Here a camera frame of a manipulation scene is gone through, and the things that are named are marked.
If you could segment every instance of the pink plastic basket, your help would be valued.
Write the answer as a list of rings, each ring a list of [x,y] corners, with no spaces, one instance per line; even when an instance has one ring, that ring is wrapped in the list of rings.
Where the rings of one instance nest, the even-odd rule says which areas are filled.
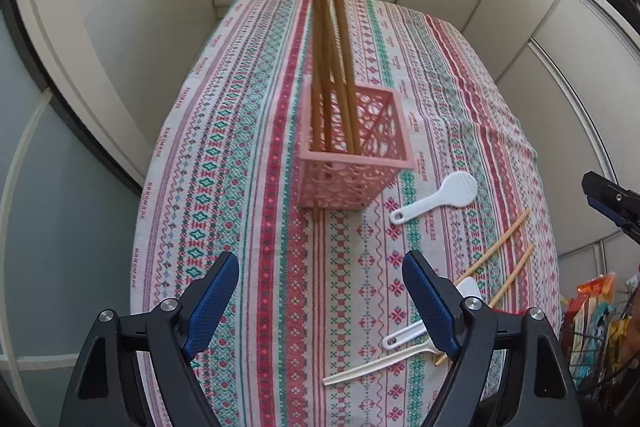
[[[305,84],[298,193],[302,208],[360,210],[382,192],[400,169],[414,169],[414,154],[395,90],[356,85],[356,96],[362,155],[346,153],[336,100],[332,100],[335,152],[313,152],[310,84]]]

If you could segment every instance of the wooden chopstick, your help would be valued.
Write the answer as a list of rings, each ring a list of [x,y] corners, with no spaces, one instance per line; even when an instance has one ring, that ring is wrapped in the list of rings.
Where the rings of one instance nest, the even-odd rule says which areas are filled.
[[[312,133],[312,141],[311,141],[311,149],[314,151],[320,150],[320,90],[321,90],[321,74],[320,74],[320,62],[321,62],[321,50],[320,50],[320,41],[321,37],[319,34],[319,14],[318,0],[313,0],[313,10],[312,10],[312,23],[311,23],[311,35],[312,35],[312,49],[313,49],[313,77],[311,80],[311,133]]]
[[[482,257],[480,259],[478,259],[475,263],[473,263],[469,268],[466,269],[466,271],[456,279],[456,281],[454,282],[454,284],[458,285],[462,282],[463,279],[466,279],[467,277],[469,277],[472,273],[474,273],[487,259],[489,259],[497,250],[498,248],[500,248],[502,245],[505,244],[505,242],[507,241],[508,238],[511,237],[511,234],[513,232],[515,232],[518,227],[524,222],[525,219],[527,219],[527,217],[529,217],[529,214],[531,213],[531,209],[530,208],[526,208],[526,210],[520,214],[520,217],[518,217],[518,219],[516,219],[513,224],[506,230],[506,232],[504,232],[501,236],[500,239],[498,239],[498,241],[496,241],[491,248],[489,248],[489,250],[487,250],[486,252],[484,252],[482,254]]]
[[[328,21],[328,34],[326,36],[326,42],[329,44],[329,53],[331,55],[330,63],[332,72],[334,74],[335,92],[338,99],[338,108],[340,109],[340,123],[342,125],[342,131],[344,134],[344,142],[347,145],[347,153],[355,154],[347,90],[344,87],[344,81],[342,79],[340,55],[338,54],[338,47],[335,44],[334,24],[331,20],[331,14],[329,13],[328,5],[326,20]]]
[[[313,0],[313,22],[312,22],[312,35],[313,35],[313,50],[314,50],[314,70],[318,72],[318,81],[316,82],[316,93],[318,97],[313,99],[313,84],[312,84],[312,103],[315,103],[313,108],[316,108],[316,118],[320,117],[320,96],[322,93],[322,119],[324,126],[324,150],[331,152],[333,150],[332,143],[332,118],[333,110],[331,103],[331,78],[329,70],[329,61],[327,60],[325,49],[326,41],[322,38],[322,0]],[[319,121],[314,122],[319,128]]]
[[[516,277],[518,276],[522,268],[524,268],[525,264],[527,264],[527,261],[529,260],[529,257],[531,257],[531,253],[533,252],[533,249],[534,249],[533,245],[529,245],[529,248],[527,248],[523,256],[520,258],[520,260],[516,264],[516,267],[507,277],[507,280],[500,287],[498,292],[495,294],[494,298],[491,299],[491,302],[489,302],[489,308],[493,309],[495,305],[497,305],[500,302],[502,297],[504,297],[504,294],[507,293],[510,286],[513,284],[513,281],[516,280]],[[441,363],[443,363],[446,358],[447,358],[447,355],[442,355],[438,360],[436,360],[436,365],[440,365]]]
[[[353,134],[354,153],[360,154],[360,124],[358,123],[356,88],[353,78],[353,57],[351,55],[349,25],[347,23],[347,13],[344,8],[344,0],[334,0],[334,6],[336,19],[338,22],[338,34],[340,35],[340,48],[342,51],[342,63],[344,65],[344,78],[347,83],[349,118],[351,120],[351,132]]]

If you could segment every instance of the black clamp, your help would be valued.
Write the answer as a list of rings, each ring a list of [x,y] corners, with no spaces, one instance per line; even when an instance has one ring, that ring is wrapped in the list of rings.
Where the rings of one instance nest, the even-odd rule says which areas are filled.
[[[593,171],[582,177],[582,191],[589,206],[609,217],[640,245],[640,194],[626,190]]]
[[[238,259],[223,252],[179,299],[139,315],[101,312],[71,375],[60,426],[153,427],[136,354],[148,351],[172,424],[218,427],[190,362],[209,346],[238,276]]]
[[[574,382],[542,310],[494,313],[478,298],[463,298],[416,250],[405,256],[402,278],[434,345],[453,363],[422,427],[472,425],[501,349],[507,353],[489,427],[582,425]]]

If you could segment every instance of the patterned tablecloth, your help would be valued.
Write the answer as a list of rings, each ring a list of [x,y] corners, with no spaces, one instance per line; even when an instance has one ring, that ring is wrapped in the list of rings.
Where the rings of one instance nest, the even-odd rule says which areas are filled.
[[[193,367],[222,425],[418,426],[447,371],[430,356],[331,388],[321,378],[385,354],[383,336],[419,319],[402,284],[421,250],[452,279],[528,206],[513,241],[476,272],[486,300],[530,243],[502,301],[536,305],[557,326],[558,268],[536,154],[486,69],[448,23],[393,4],[346,0],[356,81],[400,93],[417,168],[363,212],[296,206],[300,91],[308,80],[310,0],[236,0],[166,119],[143,188],[131,309],[179,296],[230,250],[238,288]],[[390,211],[464,169],[478,199],[403,227]],[[148,359],[157,425],[168,425]],[[490,374],[497,378],[497,365]]]

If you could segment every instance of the white plastic spoon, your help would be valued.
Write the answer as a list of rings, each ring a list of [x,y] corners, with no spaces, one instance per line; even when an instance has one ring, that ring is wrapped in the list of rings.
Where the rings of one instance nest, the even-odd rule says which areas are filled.
[[[471,174],[463,171],[452,172],[444,178],[435,194],[394,210],[389,214],[389,220],[394,225],[402,225],[444,204],[462,208],[471,204],[477,195],[478,182]]]

